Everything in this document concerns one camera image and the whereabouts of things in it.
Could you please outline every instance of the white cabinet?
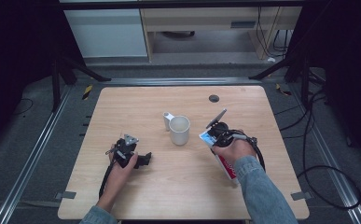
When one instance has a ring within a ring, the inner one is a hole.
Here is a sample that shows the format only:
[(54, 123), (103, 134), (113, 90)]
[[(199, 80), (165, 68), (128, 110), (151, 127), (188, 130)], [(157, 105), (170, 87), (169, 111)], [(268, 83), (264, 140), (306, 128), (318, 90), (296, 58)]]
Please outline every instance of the white cabinet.
[(64, 13), (84, 58), (147, 57), (139, 9), (65, 10)]
[(276, 30), (293, 30), (300, 11), (301, 7), (148, 8), (141, 9), (141, 14), (150, 57), (155, 32), (243, 29), (248, 31), (257, 57), (264, 59), (264, 49)]

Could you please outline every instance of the table top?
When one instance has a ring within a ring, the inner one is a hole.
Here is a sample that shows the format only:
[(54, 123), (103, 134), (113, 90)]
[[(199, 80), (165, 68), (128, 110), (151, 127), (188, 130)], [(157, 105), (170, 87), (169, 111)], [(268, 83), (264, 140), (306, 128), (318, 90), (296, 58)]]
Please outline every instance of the table top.
[[(217, 103), (209, 96), (219, 97)], [(222, 110), (231, 129), (243, 129), (258, 139), (267, 174), (283, 193), (298, 219), (308, 217), (291, 161), (259, 86), (115, 87), (101, 92), (66, 191), (75, 199), (62, 199), (58, 216), (81, 219), (98, 201), (109, 164), (104, 154), (120, 137), (139, 139), (139, 155), (152, 152), (148, 166), (133, 170), (112, 210), (117, 219), (250, 219), (240, 185), (226, 177), (215, 156), (199, 138)], [(179, 147), (165, 131), (163, 112), (190, 120), (189, 140)]]

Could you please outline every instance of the jacket sleeve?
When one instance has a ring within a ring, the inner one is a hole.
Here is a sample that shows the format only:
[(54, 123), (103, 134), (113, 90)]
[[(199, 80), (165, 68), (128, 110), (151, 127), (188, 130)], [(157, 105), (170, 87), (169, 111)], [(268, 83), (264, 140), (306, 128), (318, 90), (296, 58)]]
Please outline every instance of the jacket sleeve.
[(253, 222), (298, 223), (285, 197), (265, 174), (255, 157), (238, 159), (234, 168)]
[(80, 224), (117, 224), (117, 221), (104, 209), (95, 205), (84, 216)]

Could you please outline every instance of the person's right hand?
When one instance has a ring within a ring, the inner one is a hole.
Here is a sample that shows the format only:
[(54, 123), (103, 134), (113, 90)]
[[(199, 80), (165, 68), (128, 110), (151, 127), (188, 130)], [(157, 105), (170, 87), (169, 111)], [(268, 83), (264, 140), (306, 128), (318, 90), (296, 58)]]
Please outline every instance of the person's right hand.
[[(110, 161), (112, 161), (114, 156), (113, 153), (111, 152), (108, 156)], [(118, 162), (114, 163), (113, 169), (111, 170), (104, 187), (104, 194), (96, 204), (98, 207), (101, 207), (110, 213), (114, 205), (114, 200), (118, 196), (119, 192), (124, 188), (131, 175), (134, 165), (137, 163), (137, 157), (137, 152), (135, 152), (130, 158), (128, 165), (124, 168), (122, 168)]]
[(235, 138), (227, 147), (214, 146), (212, 150), (216, 155), (222, 156), (226, 159), (226, 161), (232, 166), (241, 157), (256, 156), (256, 152), (248, 142), (237, 138)]

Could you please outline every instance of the black stand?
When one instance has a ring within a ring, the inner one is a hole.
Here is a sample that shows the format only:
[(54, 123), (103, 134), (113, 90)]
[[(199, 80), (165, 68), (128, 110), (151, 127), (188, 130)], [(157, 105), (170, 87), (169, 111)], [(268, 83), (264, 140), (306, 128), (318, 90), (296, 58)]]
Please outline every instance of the black stand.
[(260, 80), (271, 73), (277, 71), (280, 68), (288, 67), (288, 70), (285, 74), (285, 80), (287, 82), (296, 81), (297, 77), (301, 75), (302, 83), (301, 83), (301, 102), (307, 106), (308, 104), (308, 83), (309, 83), (309, 59), (307, 50), (302, 50), (301, 52), (293, 52), (290, 55), (286, 56), (283, 60), (275, 64), (274, 66), (268, 68), (262, 73), (249, 77), (249, 79), (257, 79)]
[(66, 85), (73, 85), (76, 83), (76, 76), (72, 72), (72, 70), (69, 69), (69, 67), (67, 65), (71, 65), (71, 66), (75, 67), (77, 70), (94, 78), (97, 81), (104, 82), (104, 81), (111, 80), (111, 78), (102, 77), (102, 76), (94, 73), (86, 66), (83, 66), (83, 65), (73, 61), (70, 58), (61, 57), (61, 58), (54, 59), (52, 62), (52, 92), (53, 92), (53, 97), (54, 97), (52, 112), (56, 111), (56, 109), (58, 108), (58, 105), (61, 102), (59, 74), (61, 74), (61, 76), (64, 80), (64, 83)]
[[(61, 34), (61, 29), (59, 29), (55, 24), (63, 24), (67, 22), (62, 11), (50, 10), (49, 8), (36, 7), (18, 1), (18, 8), (23, 13), (26, 21), (31, 23), (31, 27), (35, 32), (37, 38), (40, 40), (41, 45), (48, 53), (51, 60), (51, 75), (52, 75), (52, 92), (53, 92), (53, 107), (52, 111), (56, 111), (60, 102), (61, 102), (61, 91), (60, 91), (60, 79), (61, 75), (64, 83), (66, 85), (73, 85), (76, 83), (76, 75), (73, 73), (72, 69), (75, 68), (84, 74), (96, 79), (97, 81), (104, 82), (110, 81), (111, 78), (102, 77), (93, 71), (91, 71), (84, 64), (81, 53), (79, 52), (76, 41), (73, 37), (73, 33), (70, 33), (73, 43), (59, 43), (57, 35), (68, 35)], [(64, 31), (70, 30), (70, 27), (63, 28)], [(66, 45), (75, 45), (73, 48), (67, 48)]]

